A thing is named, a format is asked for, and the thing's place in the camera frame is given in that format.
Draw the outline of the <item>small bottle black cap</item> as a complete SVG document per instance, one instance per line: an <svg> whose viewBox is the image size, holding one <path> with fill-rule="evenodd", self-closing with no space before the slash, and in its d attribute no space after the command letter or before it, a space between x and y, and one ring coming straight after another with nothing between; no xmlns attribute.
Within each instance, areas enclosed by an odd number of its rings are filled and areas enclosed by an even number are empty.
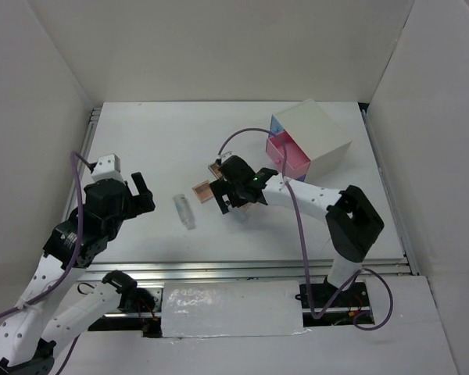
<svg viewBox="0 0 469 375"><path fill-rule="evenodd" d="M240 223L244 222L247 218L245 210L243 208L233 208L231 210L231 214Z"/></svg>

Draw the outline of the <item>clear plastic bottle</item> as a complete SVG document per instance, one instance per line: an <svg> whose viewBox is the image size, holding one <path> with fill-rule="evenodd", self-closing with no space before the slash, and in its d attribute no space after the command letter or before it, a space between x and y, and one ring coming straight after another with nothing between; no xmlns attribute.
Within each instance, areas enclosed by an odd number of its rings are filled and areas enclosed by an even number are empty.
<svg viewBox="0 0 469 375"><path fill-rule="evenodd" d="M173 197L177 214L187 230L195 229L195 218L192 213L191 206L184 194L178 194Z"/></svg>

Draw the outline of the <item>pink drawer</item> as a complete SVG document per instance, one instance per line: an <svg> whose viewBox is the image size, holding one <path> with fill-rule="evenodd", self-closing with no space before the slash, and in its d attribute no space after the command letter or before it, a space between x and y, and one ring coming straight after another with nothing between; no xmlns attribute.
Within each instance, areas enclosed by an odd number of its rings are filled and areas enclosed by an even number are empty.
<svg viewBox="0 0 469 375"><path fill-rule="evenodd" d="M277 136L268 136L266 153L277 170L284 171L287 177L296 180L297 177L307 175L310 159L287 131Z"/></svg>

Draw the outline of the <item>light blue drawer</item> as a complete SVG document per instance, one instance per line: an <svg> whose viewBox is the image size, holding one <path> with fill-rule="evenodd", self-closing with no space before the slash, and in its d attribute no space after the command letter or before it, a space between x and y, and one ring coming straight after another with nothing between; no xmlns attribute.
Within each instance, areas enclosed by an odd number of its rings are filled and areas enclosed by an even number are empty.
<svg viewBox="0 0 469 375"><path fill-rule="evenodd" d="M272 115L270 120L270 133L273 136L277 136L283 132L285 132L285 128L281 125L279 119L275 115Z"/></svg>

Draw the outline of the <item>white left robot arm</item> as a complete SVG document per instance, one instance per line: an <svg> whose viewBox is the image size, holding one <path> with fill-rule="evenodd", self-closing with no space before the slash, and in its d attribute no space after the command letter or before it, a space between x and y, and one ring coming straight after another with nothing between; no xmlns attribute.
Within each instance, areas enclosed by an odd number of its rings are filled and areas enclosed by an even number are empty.
<svg viewBox="0 0 469 375"><path fill-rule="evenodd" d="M106 178L77 187L79 205L44 245L38 268L16 305L0 314L0 374L47 374L59 353L104 314L151 311L153 297L120 270L107 273L81 301L57 315L60 302L124 221L155 210L141 173L127 182Z"/></svg>

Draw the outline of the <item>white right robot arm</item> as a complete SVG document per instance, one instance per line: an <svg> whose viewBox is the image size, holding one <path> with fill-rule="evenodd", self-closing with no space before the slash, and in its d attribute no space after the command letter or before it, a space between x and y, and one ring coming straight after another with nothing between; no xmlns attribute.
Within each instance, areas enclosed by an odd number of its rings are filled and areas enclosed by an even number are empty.
<svg viewBox="0 0 469 375"><path fill-rule="evenodd" d="M363 191L354 185L342 190L318 187L266 167L255 172L236 155L218 159L216 165L221 178L209 186L223 214L248 203L261 204L293 209L300 236L302 214L327 226L336 257L326 277L324 296L336 306L349 300L352 276L385 227Z"/></svg>

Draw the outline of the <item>long brown eyeshadow palette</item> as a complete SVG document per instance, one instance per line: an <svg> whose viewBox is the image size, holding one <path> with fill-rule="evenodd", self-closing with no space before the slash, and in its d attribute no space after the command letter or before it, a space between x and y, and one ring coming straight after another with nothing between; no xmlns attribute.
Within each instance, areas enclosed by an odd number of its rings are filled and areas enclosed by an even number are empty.
<svg viewBox="0 0 469 375"><path fill-rule="evenodd" d="M222 173L221 173L220 170L219 170L219 167L220 167L220 166L219 166L216 162L214 162L214 163L211 163L211 164L208 165L208 170L209 170L216 178L219 178L219 177L222 175Z"/></svg>

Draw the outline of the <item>pink four-pan eyeshadow palette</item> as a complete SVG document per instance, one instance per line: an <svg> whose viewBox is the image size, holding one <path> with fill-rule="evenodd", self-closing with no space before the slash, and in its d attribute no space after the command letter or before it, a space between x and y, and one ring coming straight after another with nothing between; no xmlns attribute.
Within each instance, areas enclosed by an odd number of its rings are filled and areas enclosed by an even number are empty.
<svg viewBox="0 0 469 375"><path fill-rule="evenodd" d="M201 204L213 198L209 180L204 180L202 183L195 185L192 191Z"/></svg>

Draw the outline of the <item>white drawer cabinet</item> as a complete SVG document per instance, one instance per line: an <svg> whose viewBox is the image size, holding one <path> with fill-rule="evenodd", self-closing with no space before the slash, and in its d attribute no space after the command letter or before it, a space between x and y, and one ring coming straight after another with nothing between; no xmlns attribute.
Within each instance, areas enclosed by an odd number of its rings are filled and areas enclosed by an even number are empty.
<svg viewBox="0 0 469 375"><path fill-rule="evenodd" d="M274 115L310 159L304 182L316 182L338 168L352 140L317 102L309 99Z"/></svg>

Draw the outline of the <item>white front cover board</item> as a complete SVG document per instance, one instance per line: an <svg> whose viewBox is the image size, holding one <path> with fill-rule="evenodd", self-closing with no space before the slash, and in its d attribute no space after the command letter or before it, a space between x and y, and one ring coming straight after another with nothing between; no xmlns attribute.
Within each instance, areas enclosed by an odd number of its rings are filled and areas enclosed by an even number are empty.
<svg viewBox="0 0 469 375"><path fill-rule="evenodd" d="M305 331L293 280L167 283L165 338L291 336Z"/></svg>

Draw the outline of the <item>aluminium frame rail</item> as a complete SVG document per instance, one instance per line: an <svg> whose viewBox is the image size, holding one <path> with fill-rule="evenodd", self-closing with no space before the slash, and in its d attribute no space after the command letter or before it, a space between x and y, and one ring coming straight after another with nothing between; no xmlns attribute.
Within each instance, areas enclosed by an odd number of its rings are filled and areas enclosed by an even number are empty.
<svg viewBox="0 0 469 375"><path fill-rule="evenodd" d="M140 172L156 210L124 223L84 275L111 270L138 280L301 277L298 221L290 209L256 205L238 222L192 188L212 178L208 165L232 151L253 169L271 166L265 152L270 118L288 102L107 102L95 109L83 156L114 153L124 177ZM173 197L184 194L195 218L187 230Z"/></svg>

